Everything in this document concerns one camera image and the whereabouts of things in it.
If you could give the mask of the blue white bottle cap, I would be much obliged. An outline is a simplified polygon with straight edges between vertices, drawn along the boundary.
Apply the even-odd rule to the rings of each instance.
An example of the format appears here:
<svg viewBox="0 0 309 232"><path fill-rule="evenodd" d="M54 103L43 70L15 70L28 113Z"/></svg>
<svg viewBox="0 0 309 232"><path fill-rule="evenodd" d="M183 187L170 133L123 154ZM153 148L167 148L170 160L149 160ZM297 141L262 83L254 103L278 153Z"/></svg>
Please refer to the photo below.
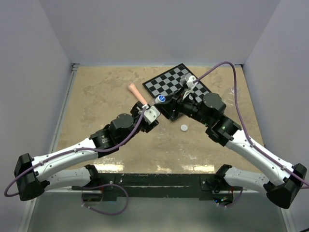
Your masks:
<svg viewBox="0 0 309 232"><path fill-rule="evenodd" d="M158 95L156 98L155 98L155 103L163 103L166 101L166 97L164 95Z"/></svg>

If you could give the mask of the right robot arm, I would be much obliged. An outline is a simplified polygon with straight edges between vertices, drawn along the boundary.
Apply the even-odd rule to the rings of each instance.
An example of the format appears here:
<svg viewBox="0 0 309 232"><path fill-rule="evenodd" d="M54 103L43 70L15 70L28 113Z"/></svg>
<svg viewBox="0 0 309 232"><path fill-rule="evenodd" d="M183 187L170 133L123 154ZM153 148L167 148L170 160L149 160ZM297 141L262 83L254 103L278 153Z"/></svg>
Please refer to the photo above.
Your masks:
<svg viewBox="0 0 309 232"><path fill-rule="evenodd" d="M183 114L205 125L212 141L238 153L261 171L258 174L224 165L216 173L217 188L243 187L266 195L280 208L291 206L304 184L306 167L277 157L252 139L244 127L224 115L226 105L218 94L207 93L201 102L182 94L159 95L155 107L167 119Z"/></svg>

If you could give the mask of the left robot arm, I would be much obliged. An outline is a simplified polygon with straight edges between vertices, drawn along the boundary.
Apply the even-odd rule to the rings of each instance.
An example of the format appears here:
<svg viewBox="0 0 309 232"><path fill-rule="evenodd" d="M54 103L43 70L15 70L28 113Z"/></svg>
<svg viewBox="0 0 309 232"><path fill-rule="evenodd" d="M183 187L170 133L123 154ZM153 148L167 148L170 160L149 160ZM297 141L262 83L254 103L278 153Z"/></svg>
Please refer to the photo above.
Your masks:
<svg viewBox="0 0 309 232"><path fill-rule="evenodd" d="M140 131L149 132L156 127L159 116L160 112L154 106L138 102L129 114L118 115L104 128L75 145L41 156L21 155L14 170L16 195L21 201L28 201L61 187L96 189L100 177L94 166L69 168L118 151Z"/></svg>

